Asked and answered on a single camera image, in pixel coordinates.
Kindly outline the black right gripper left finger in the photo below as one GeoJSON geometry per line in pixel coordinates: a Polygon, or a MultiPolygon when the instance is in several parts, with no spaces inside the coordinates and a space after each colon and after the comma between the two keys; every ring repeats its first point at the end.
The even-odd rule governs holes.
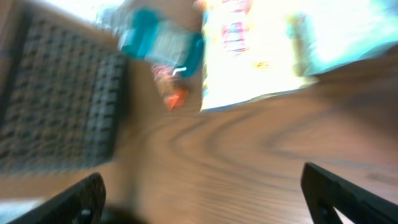
{"type": "Polygon", "coordinates": [[[97,224],[105,201],[104,180],[95,172],[9,224],[97,224]]]}

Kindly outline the teal mouthwash bottle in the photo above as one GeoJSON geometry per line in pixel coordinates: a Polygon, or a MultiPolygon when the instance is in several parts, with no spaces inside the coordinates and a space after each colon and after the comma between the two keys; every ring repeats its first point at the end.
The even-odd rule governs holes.
{"type": "Polygon", "coordinates": [[[119,49],[131,58],[176,68],[181,77],[189,78],[202,62],[204,40],[201,33],[142,7],[133,12],[128,30],[119,39],[119,49]]]}

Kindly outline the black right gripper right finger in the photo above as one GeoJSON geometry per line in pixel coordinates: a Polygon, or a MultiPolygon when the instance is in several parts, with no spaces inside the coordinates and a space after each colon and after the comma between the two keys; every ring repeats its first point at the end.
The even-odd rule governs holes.
{"type": "Polygon", "coordinates": [[[341,224],[337,211],[353,223],[397,224],[396,204],[314,163],[304,164],[300,185],[312,221],[316,224],[341,224]]]}

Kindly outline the red chocolate bar wrapper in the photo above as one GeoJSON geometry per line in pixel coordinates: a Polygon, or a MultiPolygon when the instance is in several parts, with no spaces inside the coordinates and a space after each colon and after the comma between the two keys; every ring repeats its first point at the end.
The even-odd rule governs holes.
{"type": "Polygon", "coordinates": [[[153,65],[153,79],[168,110],[181,107],[188,97],[189,90],[180,76],[186,68],[176,68],[169,65],[153,65]]]}

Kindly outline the yellow snack chips bag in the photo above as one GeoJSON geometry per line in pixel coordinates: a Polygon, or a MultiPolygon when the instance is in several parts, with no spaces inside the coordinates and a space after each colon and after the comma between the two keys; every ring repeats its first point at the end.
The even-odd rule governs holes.
{"type": "Polygon", "coordinates": [[[202,111],[290,93],[316,82],[303,74],[300,1],[204,0],[202,111]]]}

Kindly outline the light blue wet wipes pack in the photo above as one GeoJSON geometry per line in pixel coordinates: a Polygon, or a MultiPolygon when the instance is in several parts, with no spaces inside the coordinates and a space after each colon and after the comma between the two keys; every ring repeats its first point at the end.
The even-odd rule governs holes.
{"type": "Polygon", "coordinates": [[[299,1],[305,76],[379,57],[397,45],[397,1],[299,1]]]}

